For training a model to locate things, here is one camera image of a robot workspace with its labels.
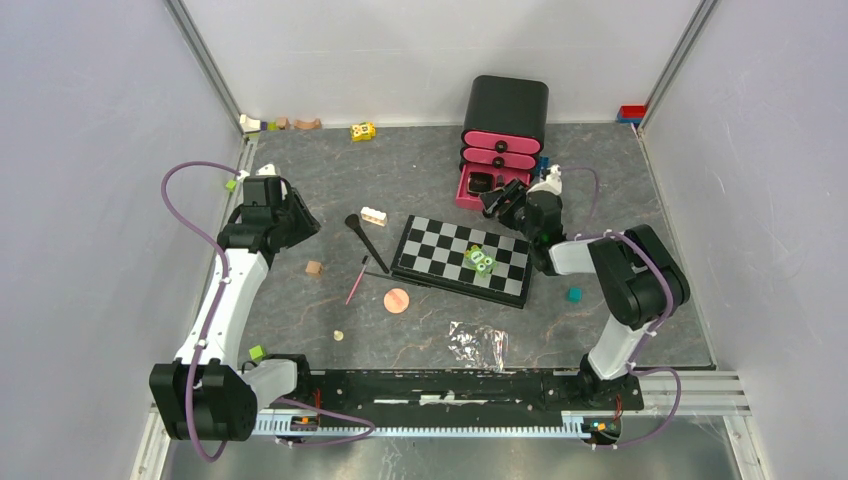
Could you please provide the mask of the clear plastic wrapper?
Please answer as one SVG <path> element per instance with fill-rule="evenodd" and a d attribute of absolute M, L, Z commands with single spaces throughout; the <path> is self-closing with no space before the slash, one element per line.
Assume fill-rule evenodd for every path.
<path fill-rule="evenodd" d="M 466 368 L 502 372 L 509 335 L 489 325 L 452 321 L 448 349 Z"/>

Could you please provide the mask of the black square compact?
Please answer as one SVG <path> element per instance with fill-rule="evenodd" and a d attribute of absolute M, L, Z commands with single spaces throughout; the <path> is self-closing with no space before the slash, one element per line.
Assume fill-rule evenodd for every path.
<path fill-rule="evenodd" d="M 469 196 L 478 197 L 483 193 L 492 191 L 494 188 L 494 177 L 486 172 L 471 172 L 468 175 L 466 191 Z"/>

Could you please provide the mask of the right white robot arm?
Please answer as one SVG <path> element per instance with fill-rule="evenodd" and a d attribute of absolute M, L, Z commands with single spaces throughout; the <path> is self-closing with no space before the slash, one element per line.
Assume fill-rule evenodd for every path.
<path fill-rule="evenodd" d="M 602 408 L 635 377 L 648 339 L 690 296 L 682 269 L 652 227 L 568 237 L 562 170 L 553 164 L 533 185 L 512 180 L 481 194 L 483 214 L 521 233 L 532 265 L 547 276 L 593 274 L 610 316 L 577 373 L 580 400 Z"/>

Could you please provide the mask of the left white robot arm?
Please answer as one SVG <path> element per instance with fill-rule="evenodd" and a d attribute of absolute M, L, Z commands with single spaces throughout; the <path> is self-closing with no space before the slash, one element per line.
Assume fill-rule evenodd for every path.
<path fill-rule="evenodd" d="M 236 180 L 241 203 L 216 237 L 201 235 L 216 258 L 194 325 L 174 360 L 154 365 L 149 376 L 167 434 L 195 444 L 244 441 L 261 409 L 278 398 L 302 407 L 314 394 L 303 356 L 273 355 L 238 371 L 247 318 L 276 255 L 317 234 L 320 225 L 274 165 L 240 171 Z"/>

